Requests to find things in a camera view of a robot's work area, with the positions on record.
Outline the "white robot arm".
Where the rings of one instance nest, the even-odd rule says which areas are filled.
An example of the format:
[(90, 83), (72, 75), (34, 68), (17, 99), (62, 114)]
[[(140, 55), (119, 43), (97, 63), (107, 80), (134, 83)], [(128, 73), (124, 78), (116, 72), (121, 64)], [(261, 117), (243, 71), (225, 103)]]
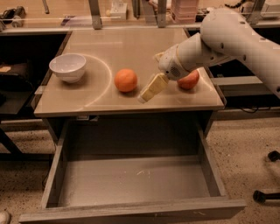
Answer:
[(138, 96), (148, 102), (200, 67), (240, 61), (276, 96), (280, 97), (280, 45), (255, 32), (239, 13), (219, 8), (203, 19), (200, 32), (155, 55), (159, 73)]

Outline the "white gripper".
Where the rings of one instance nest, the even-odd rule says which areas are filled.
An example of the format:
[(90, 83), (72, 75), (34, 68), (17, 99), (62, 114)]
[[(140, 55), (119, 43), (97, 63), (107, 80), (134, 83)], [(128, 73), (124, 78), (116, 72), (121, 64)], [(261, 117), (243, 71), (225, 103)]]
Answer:
[(148, 102), (154, 96), (165, 90), (169, 80), (178, 81), (189, 74), (179, 62), (177, 48), (178, 46), (174, 45), (165, 52), (154, 55), (154, 59), (158, 61), (158, 68), (162, 73), (154, 75), (150, 82), (142, 89), (137, 97), (141, 103)]

